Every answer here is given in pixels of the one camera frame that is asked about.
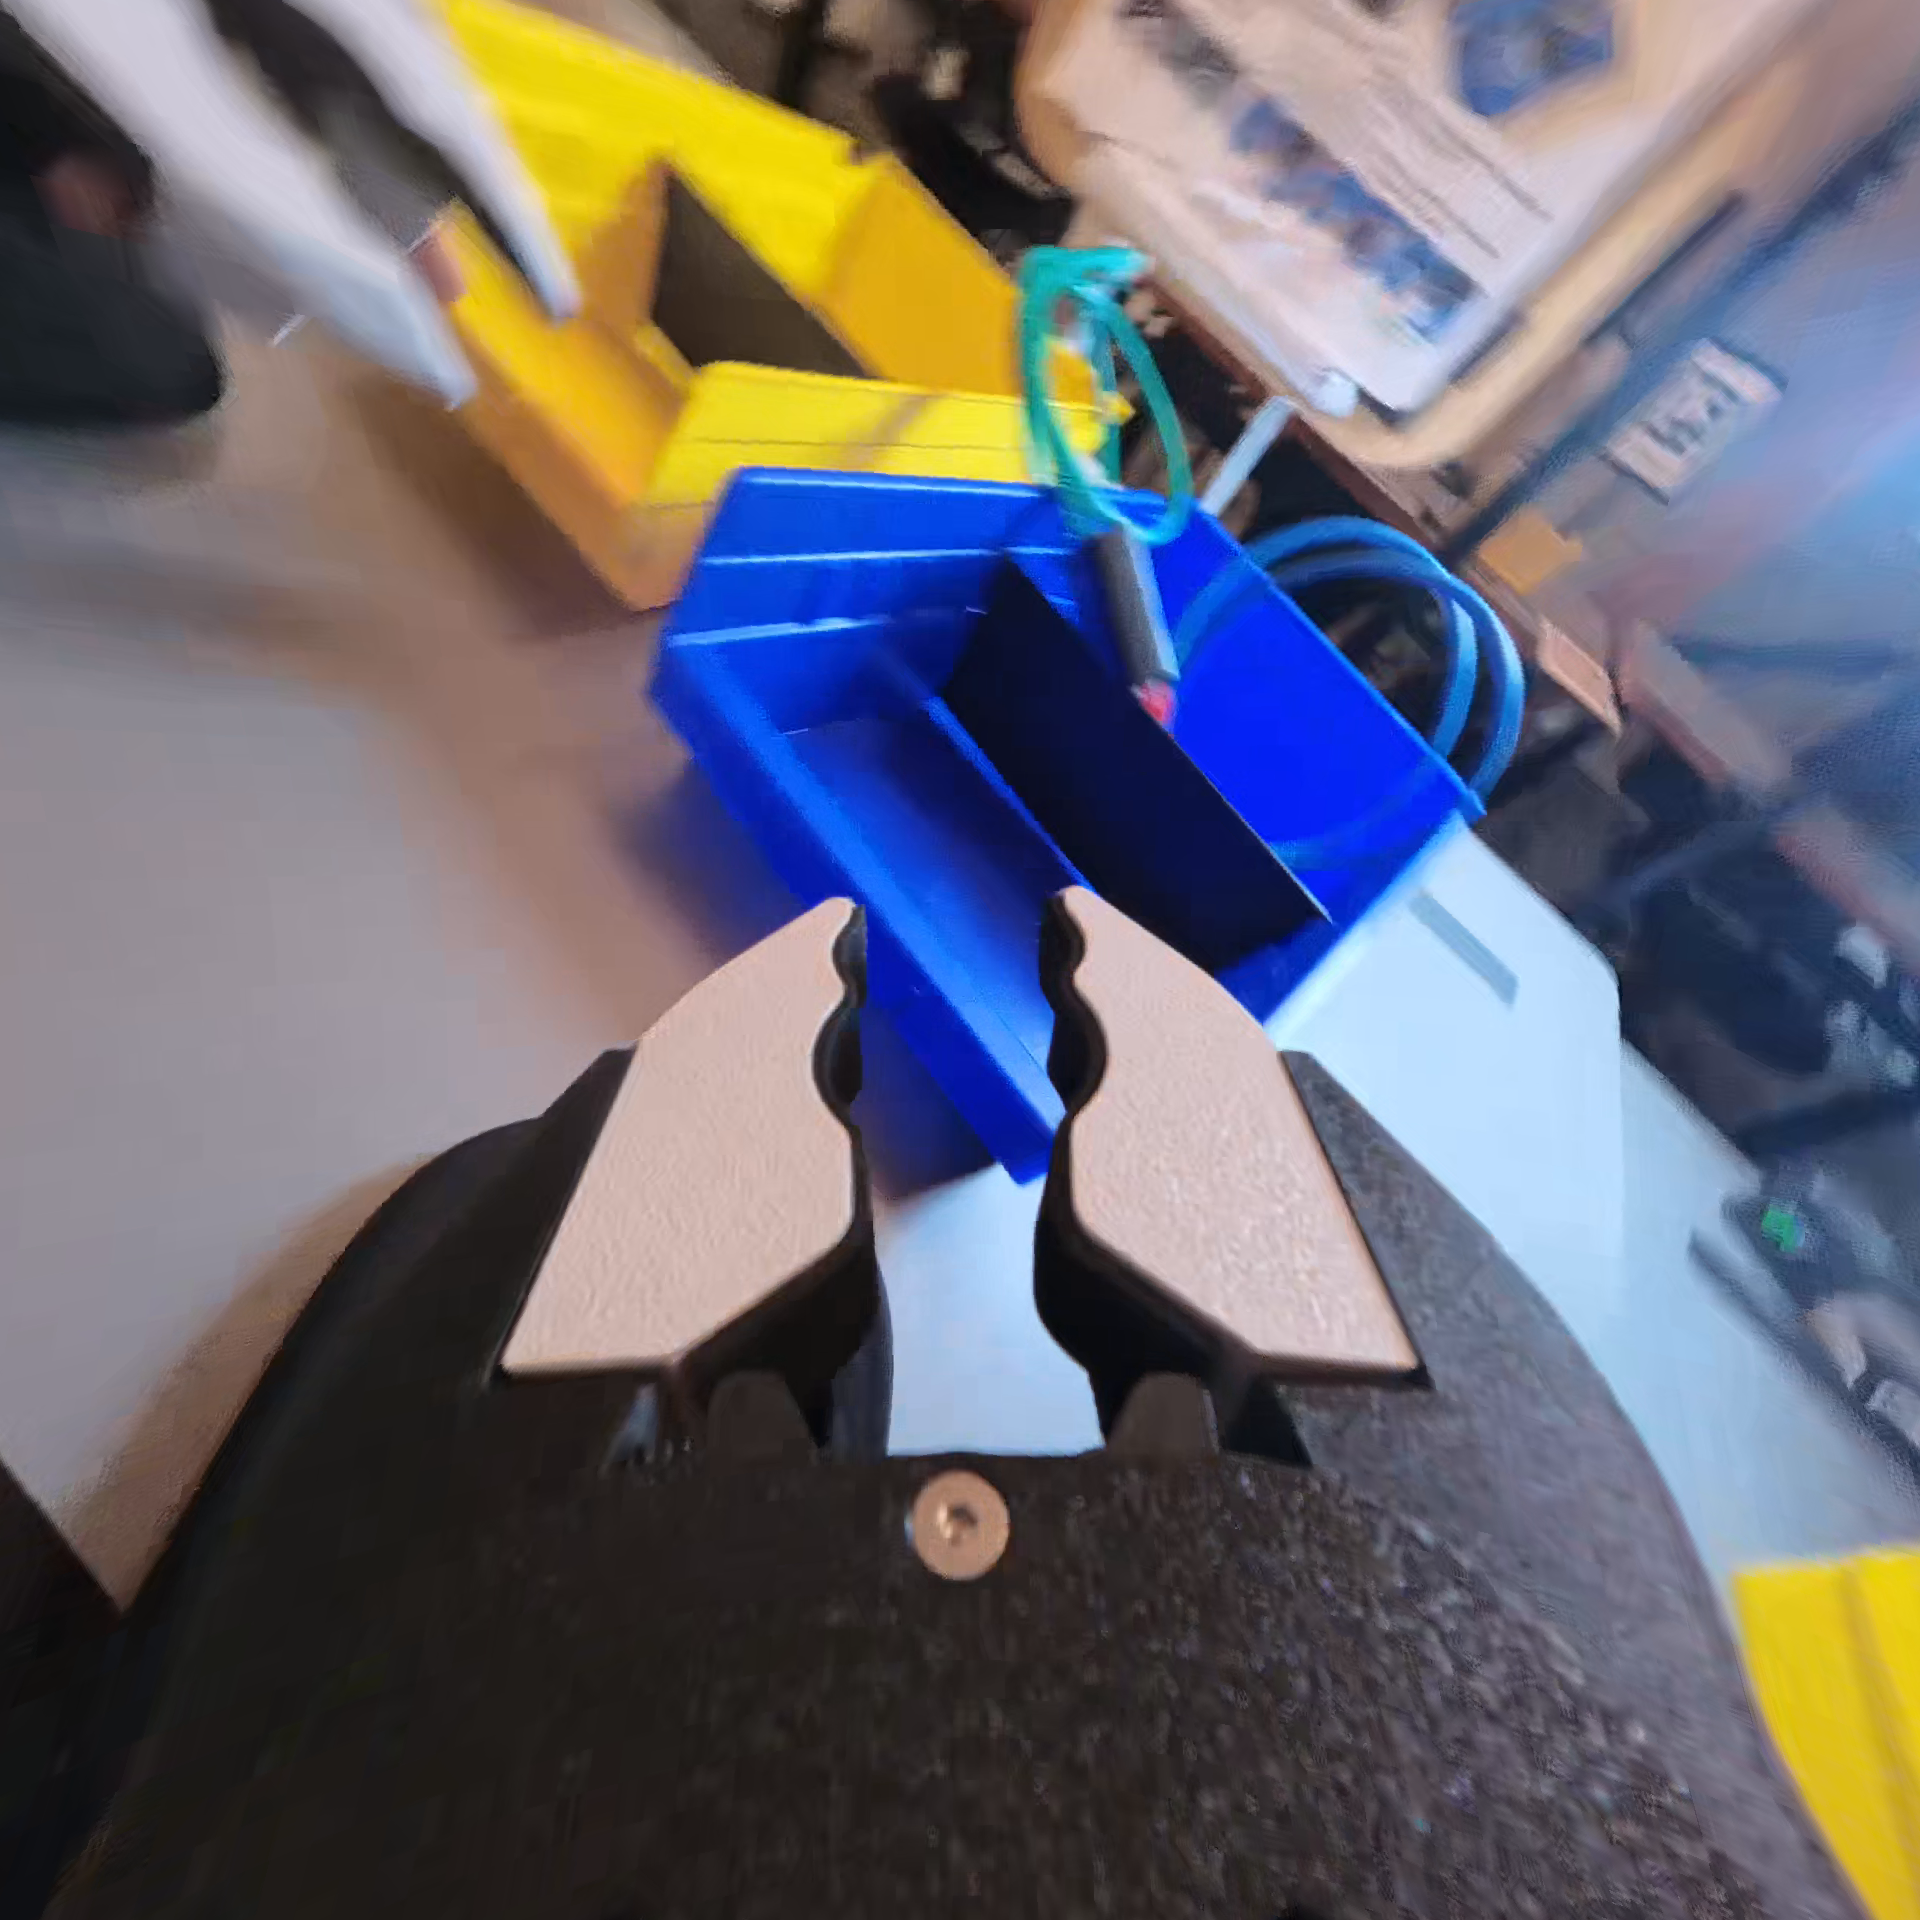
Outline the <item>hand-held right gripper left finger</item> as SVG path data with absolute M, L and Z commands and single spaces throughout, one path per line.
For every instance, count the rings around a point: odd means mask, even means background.
M 832 896 L 633 1045 L 497 1351 L 516 1385 L 628 1377 L 708 1427 L 771 1377 L 825 1453 L 889 1442 L 889 1306 L 861 1086 L 865 918 Z

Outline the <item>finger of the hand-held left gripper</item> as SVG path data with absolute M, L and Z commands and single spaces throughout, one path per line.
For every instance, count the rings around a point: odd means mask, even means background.
M 547 202 L 472 83 L 441 15 L 417 2 L 301 2 L 380 101 L 447 169 L 472 217 L 550 320 L 574 320 L 580 285 Z
M 472 373 L 441 305 L 241 75 L 203 6 L 24 2 L 20 31 L 145 153 L 167 194 L 287 307 L 447 407 Z

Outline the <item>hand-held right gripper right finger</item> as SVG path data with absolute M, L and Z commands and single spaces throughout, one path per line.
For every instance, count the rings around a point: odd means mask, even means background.
M 1083 886 L 1047 903 L 1040 1321 L 1104 1446 L 1295 1446 L 1289 1385 L 1421 1355 L 1289 1063 L 1224 989 Z

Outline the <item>blue plastic bin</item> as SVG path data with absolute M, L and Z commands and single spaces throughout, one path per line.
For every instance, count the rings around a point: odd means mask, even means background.
M 1041 488 L 740 472 L 662 625 L 653 701 L 805 905 L 865 910 L 869 997 L 1016 1183 L 1065 1107 L 1047 903 L 1086 886 L 1257 1023 L 1480 817 L 1446 759 L 1201 513 L 1169 725 Z

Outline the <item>yellow plastic bin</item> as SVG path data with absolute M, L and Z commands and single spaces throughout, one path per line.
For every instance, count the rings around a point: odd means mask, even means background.
M 1917 1915 L 1917 1547 L 1747 1568 L 1732 1586 L 1766 1734 L 1864 1913 Z
M 628 609 L 737 470 L 1025 478 L 1012 278 L 889 153 L 535 8 L 438 8 L 582 289 L 460 215 L 461 424 Z

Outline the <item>white plastic stick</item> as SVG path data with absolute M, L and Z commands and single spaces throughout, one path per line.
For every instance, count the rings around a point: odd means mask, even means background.
M 1196 505 L 1217 519 L 1255 475 L 1263 456 L 1286 433 L 1295 414 L 1293 398 L 1273 393 L 1245 418 L 1236 439 L 1214 459 L 1204 485 L 1196 485 Z

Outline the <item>printed cardboard box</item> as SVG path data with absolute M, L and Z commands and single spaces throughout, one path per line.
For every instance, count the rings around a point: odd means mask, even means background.
M 1916 6 L 1036 6 L 1080 225 L 1359 470 L 1469 462 L 1916 94 Z

